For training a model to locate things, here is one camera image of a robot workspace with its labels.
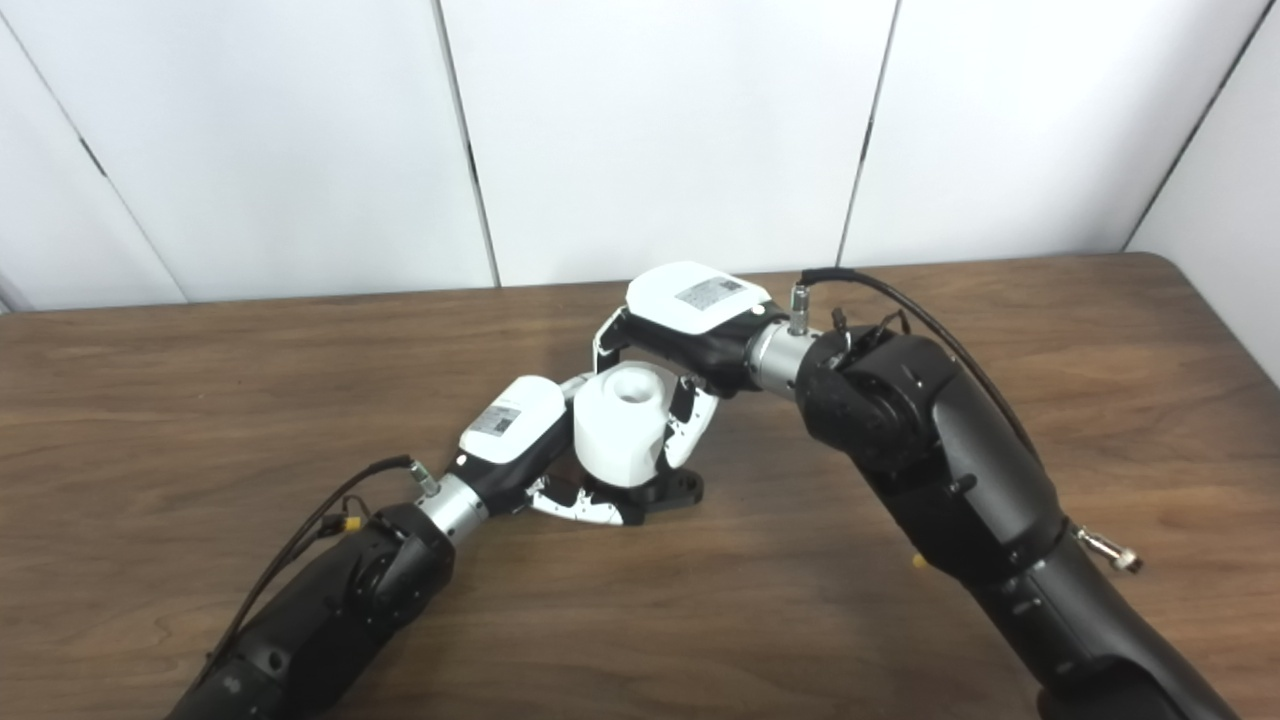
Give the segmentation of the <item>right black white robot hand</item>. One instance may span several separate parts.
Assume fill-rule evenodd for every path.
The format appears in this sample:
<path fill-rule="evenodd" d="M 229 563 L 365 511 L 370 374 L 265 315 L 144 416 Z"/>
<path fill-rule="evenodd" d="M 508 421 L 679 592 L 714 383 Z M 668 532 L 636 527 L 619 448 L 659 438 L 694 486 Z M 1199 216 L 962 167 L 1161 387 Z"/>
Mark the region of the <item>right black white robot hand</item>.
<path fill-rule="evenodd" d="M 593 340 L 593 369 L 618 365 L 626 348 L 680 369 L 655 461 L 667 471 L 687 461 L 721 400 L 764 389 L 753 377 L 753 345 L 783 316 L 759 284 L 700 263 L 664 264 L 628 283 Z"/>

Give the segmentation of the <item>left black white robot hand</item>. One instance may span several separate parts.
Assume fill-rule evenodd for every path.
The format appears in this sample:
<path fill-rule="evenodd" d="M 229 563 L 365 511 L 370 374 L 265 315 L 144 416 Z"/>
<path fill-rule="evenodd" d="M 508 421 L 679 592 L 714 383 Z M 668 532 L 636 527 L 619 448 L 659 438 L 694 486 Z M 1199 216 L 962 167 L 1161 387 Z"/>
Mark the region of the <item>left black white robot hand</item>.
<path fill-rule="evenodd" d="M 433 520 L 457 541 L 488 518 L 524 509 L 595 525 L 644 524 L 639 509 L 550 475 L 573 446 L 572 401 L 588 379 L 521 375 L 507 386 L 461 434 Z"/>

